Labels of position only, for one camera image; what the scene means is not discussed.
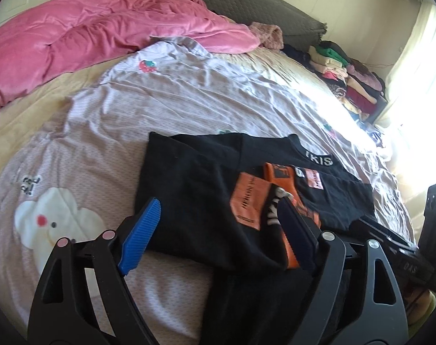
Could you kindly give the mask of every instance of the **pile of clothes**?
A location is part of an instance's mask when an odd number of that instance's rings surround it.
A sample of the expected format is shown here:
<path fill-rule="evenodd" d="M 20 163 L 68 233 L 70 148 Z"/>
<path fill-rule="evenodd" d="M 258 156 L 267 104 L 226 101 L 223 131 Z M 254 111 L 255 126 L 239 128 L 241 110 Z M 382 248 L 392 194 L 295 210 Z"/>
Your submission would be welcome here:
<path fill-rule="evenodd" d="M 289 45 L 283 52 L 322 79 L 355 120 L 368 120 L 378 106 L 387 103 L 384 81 L 332 41 L 311 46 L 308 53 L 299 53 Z"/>

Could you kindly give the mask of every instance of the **white cloud character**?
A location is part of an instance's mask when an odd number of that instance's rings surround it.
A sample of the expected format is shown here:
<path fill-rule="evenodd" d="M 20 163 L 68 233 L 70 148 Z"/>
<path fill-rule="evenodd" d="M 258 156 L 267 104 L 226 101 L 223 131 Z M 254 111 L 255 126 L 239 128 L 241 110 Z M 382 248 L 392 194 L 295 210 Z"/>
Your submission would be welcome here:
<path fill-rule="evenodd" d="M 15 211 L 15 229 L 22 244 L 32 249 L 39 274 L 55 243 L 61 237 L 73 242 L 97 238 L 106 227 L 100 216 L 84 207 L 78 209 L 72 193 L 65 188 L 50 188 L 37 201 L 22 202 Z M 85 270 L 91 297 L 99 291 L 95 274 Z"/>

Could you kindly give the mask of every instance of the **quilted headboard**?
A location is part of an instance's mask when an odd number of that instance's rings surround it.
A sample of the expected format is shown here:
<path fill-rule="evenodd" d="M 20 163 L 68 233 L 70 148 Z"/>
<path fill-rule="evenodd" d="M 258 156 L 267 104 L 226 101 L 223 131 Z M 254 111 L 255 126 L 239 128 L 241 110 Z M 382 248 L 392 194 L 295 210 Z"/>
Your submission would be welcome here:
<path fill-rule="evenodd" d="M 246 25 L 261 22 L 282 29 L 284 42 L 307 52 L 320 42 L 326 25 L 283 0 L 204 0 L 208 9 Z"/>

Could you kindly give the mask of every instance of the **curtain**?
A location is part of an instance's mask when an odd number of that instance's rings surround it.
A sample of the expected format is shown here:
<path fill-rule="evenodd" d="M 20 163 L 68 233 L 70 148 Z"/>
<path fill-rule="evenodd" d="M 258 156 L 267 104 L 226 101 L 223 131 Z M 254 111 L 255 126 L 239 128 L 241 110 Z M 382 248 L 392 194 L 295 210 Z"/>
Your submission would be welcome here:
<path fill-rule="evenodd" d="M 377 124 L 392 141 L 396 175 L 416 238 L 427 189 L 436 183 L 436 6 L 423 2 L 408 43 L 387 79 L 389 105 Z"/>

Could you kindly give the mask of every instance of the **pink blanket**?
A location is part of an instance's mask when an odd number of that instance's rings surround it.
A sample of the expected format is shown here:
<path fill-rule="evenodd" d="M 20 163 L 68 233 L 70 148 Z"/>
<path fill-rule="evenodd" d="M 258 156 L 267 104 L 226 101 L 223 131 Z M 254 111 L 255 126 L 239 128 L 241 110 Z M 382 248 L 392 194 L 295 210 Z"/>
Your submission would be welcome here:
<path fill-rule="evenodd" d="M 51 0 L 0 27 L 0 108 L 65 72 L 144 48 L 150 36 L 189 36 L 213 53 L 259 45 L 201 0 Z"/>

